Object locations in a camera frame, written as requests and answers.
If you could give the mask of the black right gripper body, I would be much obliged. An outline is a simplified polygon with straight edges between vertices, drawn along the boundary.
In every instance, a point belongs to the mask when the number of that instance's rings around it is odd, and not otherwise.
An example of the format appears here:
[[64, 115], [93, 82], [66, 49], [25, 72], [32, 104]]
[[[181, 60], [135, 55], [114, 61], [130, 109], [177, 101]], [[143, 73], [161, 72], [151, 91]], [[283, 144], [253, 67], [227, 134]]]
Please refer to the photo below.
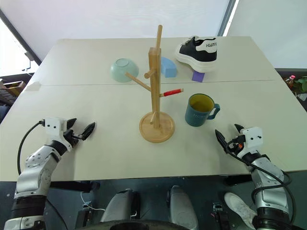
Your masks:
[[244, 143], [246, 139], [244, 135], [239, 135], [229, 141], [226, 145], [226, 153], [227, 154], [235, 154], [236, 156], [238, 153], [244, 148]]

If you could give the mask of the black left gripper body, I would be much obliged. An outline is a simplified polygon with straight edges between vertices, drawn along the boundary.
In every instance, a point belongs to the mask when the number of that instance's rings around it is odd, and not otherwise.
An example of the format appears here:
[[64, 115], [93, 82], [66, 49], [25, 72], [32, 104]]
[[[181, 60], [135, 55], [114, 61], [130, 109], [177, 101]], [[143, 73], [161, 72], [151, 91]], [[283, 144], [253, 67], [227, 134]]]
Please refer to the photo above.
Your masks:
[[82, 139], [81, 134], [75, 134], [72, 129], [68, 129], [63, 133], [63, 136], [66, 141], [69, 142], [69, 144], [74, 147], [80, 139]]

